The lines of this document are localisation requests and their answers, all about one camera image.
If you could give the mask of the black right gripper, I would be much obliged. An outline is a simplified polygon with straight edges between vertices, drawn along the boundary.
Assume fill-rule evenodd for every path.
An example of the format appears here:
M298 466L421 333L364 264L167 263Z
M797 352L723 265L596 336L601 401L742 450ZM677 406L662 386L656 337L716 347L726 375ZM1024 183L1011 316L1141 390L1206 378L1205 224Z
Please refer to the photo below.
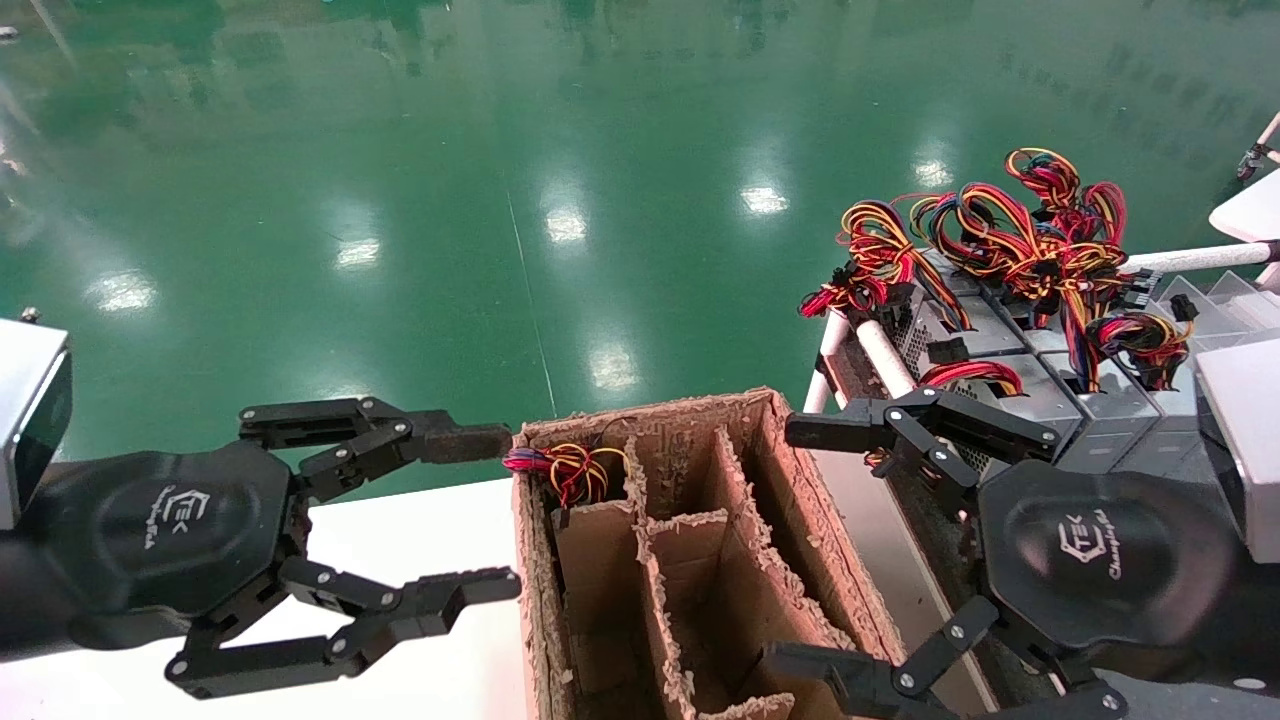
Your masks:
M901 665L817 644L765 646L765 667L826 683L849 717L954 719L933 685L987 635L1004 639L1007 611L1061 650L1188 646L1239 561L1233 520L1196 486L1048 465L1055 430L964 395L925 387L900 398L852 398L835 415L794 413L785 441L845 454L884 450L874 474L901 468L932 480L934 501L951 516L975 512L980 479L954 445L1012 465L978 489L986 584L1001 605L972 597ZM1059 664L1053 674L1064 694L987 716L1128 716L1126 698L1091 669Z

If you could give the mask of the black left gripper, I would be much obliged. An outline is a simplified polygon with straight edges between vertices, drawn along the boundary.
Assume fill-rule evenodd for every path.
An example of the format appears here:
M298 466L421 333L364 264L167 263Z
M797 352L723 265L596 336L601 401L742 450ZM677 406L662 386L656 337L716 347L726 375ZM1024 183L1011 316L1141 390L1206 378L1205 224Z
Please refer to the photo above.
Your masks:
M401 643L449 634L470 606L518 598L511 568L393 588L296 556L307 502L266 451L316 447L294 477L308 498L332 501L413 462L502 459L507 425L364 397L247 407L239 437L262 448L55 466L26 510L26 648L133 650L189 630L165 678L214 700L355 678ZM349 623L330 637L225 644L288 596Z

